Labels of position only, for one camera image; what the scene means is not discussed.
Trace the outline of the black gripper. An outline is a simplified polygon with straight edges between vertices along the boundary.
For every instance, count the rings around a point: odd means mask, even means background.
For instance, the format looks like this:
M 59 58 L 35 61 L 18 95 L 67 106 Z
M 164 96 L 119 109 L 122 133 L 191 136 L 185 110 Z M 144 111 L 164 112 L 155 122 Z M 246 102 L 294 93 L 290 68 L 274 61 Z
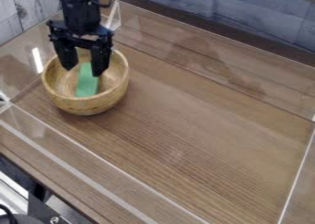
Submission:
M 112 31 L 102 25 L 102 9 L 112 0 L 59 0 L 63 19 L 50 20 L 50 41 L 67 70 L 79 63 L 76 47 L 91 48 L 92 75 L 99 77 L 110 66 Z

